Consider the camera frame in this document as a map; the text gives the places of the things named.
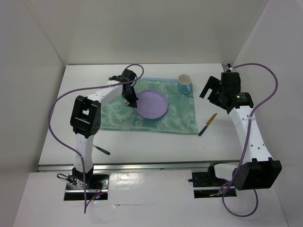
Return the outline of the lilac plastic plate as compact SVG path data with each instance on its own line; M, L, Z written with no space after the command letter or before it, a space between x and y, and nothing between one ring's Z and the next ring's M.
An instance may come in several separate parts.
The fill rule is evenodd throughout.
M160 91L147 89L140 92L137 97L136 111L144 118L158 119L168 110L168 101Z

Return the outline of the light blue mug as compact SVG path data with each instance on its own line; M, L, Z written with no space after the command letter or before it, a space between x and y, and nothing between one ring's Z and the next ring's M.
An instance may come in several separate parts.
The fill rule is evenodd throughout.
M178 92L181 94L190 94L191 93L191 77L187 74L179 75L177 82Z

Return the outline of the gold fork green handle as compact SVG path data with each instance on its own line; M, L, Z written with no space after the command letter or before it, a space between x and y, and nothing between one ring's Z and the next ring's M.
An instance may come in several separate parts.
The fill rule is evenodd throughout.
M93 147L96 148L97 150L103 152L103 153L106 154L106 155L110 155L110 152L109 152L109 151L107 151L107 150L105 150L105 149L103 149L103 148L101 148L101 147L99 147L99 146L93 145Z

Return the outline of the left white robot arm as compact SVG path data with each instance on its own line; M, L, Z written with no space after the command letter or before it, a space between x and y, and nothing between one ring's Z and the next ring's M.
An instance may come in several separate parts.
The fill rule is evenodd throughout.
M75 99L70 124L75 133L76 150L81 156L76 156L72 176L83 189L93 184L92 148L94 136L101 126L101 110L118 96L125 100L126 106L136 108L138 98L132 83L136 78L134 72L127 70L120 76L112 76L106 88Z

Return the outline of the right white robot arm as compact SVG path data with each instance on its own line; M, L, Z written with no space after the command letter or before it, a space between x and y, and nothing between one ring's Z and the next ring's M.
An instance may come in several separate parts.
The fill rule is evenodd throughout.
M214 164L213 170L206 175L208 183L218 185L222 180L230 181L239 191L270 188L280 174L282 165L273 159L262 139L252 98L248 92L241 91L239 73L222 73L220 79L210 76L200 97L204 98L209 90L209 102L226 110L231 118L239 137L242 156L237 166Z

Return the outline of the aluminium frame rail right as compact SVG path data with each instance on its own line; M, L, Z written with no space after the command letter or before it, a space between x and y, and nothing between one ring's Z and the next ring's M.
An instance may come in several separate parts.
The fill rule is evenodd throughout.
M230 63L228 64L222 64L222 68L224 72L230 72L233 71L233 67Z

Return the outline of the aluminium frame rail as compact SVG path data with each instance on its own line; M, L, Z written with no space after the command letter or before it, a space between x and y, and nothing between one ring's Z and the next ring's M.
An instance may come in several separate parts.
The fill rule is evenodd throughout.
M207 169L210 164L223 163L223 161L199 162L158 162L158 163L125 163L125 164L99 164L94 165L94 171L150 171L150 170L181 170L181 169ZM39 165L38 172L71 171L73 165Z
M233 67L230 63L228 64L222 64L222 68L224 72L230 72L233 71Z

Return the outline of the aluminium frame rail front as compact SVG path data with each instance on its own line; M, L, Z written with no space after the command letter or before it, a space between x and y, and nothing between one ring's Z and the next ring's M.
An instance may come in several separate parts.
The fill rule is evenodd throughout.
M181 169L207 169L210 164L223 163L223 161L199 162L158 162L158 163L125 163L125 164L99 164L94 165L94 171L150 171L150 170L181 170ZM71 171L73 165L39 165L38 172Z

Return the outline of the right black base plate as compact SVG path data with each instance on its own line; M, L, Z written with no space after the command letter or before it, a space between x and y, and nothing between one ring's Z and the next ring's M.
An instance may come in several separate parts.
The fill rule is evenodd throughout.
M214 173L210 172L193 172L192 178L188 180L194 188L198 187L221 187L227 181L219 179Z

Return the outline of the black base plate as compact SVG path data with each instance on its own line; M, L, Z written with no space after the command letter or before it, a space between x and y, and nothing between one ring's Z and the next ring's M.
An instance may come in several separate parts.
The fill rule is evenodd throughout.
M74 177L71 174L64 175L61 173L57 174L57 178L66 180L66 190L83 190L84 189L84 183L82 180L79 180L78 178ZM109 181L109 175L107 174L98 174L93 175L93 177L86 183L86 190L107 190L108 189L108 181Z
M210 172L193 172L192 178L188 180L194 188L198 187L221 187L227 181L219 179L214 173Z

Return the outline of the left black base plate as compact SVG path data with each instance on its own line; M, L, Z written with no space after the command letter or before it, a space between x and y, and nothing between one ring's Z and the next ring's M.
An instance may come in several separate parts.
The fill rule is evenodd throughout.
M57 178L66 180L66 190L83 190L84 189L84 183L82 180L79 180L78 178L74 177L71 174L64 175L61 173L57 174ZM109 181L109 175L107 174L98 174L93 175L93 177L86 183L86 190L107 190L108 189L108 181Z

